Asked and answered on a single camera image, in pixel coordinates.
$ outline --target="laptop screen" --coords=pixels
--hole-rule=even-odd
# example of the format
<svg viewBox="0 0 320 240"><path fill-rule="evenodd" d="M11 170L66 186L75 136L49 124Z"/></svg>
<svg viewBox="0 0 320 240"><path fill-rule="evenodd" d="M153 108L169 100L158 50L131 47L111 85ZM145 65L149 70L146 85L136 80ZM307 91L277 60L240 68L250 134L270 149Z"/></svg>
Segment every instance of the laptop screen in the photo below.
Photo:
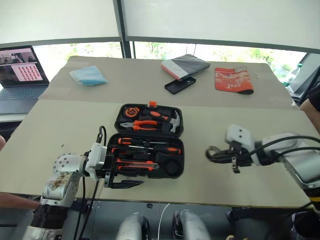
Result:
<svg viewBox="0 0 320 240"><path fill-rule="evenodd" d="M0 84L4 88L49 84L32 46L0 48Z"/></svg>

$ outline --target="light blue cloth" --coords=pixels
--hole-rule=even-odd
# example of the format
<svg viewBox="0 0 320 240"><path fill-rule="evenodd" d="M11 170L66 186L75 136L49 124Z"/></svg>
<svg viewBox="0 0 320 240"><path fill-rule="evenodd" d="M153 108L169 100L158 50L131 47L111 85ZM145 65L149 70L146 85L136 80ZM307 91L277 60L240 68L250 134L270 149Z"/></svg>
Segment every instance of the light blue cloth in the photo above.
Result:
<svg viewBox="0 0 320 240"><path fill-rule="evenodd" d="M108 82L96 66L84 67L82 69L71 71L69 74L77 84L85 86L95 86L99 84L106 84Z"/></svg>

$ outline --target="window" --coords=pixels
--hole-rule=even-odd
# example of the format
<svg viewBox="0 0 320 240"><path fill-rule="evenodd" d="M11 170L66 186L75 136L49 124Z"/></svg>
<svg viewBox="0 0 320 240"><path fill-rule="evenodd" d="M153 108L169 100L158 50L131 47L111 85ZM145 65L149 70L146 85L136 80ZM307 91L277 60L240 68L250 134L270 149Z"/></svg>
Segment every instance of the window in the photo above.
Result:
<svg viewBox="0 0 320 240"><path fill-rule="evenodd" d="M122 58L119 42L90 42L33 46L49 81L71 56Z"/></svg>
<svg viewBox="0 0 320 240"><path fill-rule="evenodd" d="M137 59L172 59L185 54L212 62L267 63L283 82L297 67L305 52L243 46L222 46L166 42L134 42Z"/></svg>

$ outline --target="hammer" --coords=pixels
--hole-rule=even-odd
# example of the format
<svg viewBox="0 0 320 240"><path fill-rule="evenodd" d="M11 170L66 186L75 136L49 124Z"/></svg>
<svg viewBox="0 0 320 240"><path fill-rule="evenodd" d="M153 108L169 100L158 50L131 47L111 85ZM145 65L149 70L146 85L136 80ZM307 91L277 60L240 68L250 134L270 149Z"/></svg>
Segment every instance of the hammer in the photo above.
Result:
<svg viewBox="0 0 320 240"><path fill-rule="evenodd" d="M170 130L170 132L172 132L172 133L175 133L176 132L176 128L180 125L179 114L178 114L178 112L176 110L174 111L174 113L176 115L176 118L165 116L165 115L160 114L157 111L150 111L149 109L144 109L143 110L143 114L144 115L150 115L155 120L159 120L159 121L162 121L162 122L166 122L166 123L172 124L172 128Z"/></svg>

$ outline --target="red package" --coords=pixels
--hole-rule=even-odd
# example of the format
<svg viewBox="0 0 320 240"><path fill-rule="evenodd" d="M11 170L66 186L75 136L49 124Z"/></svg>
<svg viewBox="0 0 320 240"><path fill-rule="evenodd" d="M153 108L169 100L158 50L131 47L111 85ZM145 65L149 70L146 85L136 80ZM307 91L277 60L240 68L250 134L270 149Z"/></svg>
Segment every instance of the red package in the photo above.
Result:
<svg viewBox="0 0 320 240"><path fill-rule="evenodd" d="M245 66L234 69L216 67L215 89L239 94L253 94L254 87Z"/></svg>

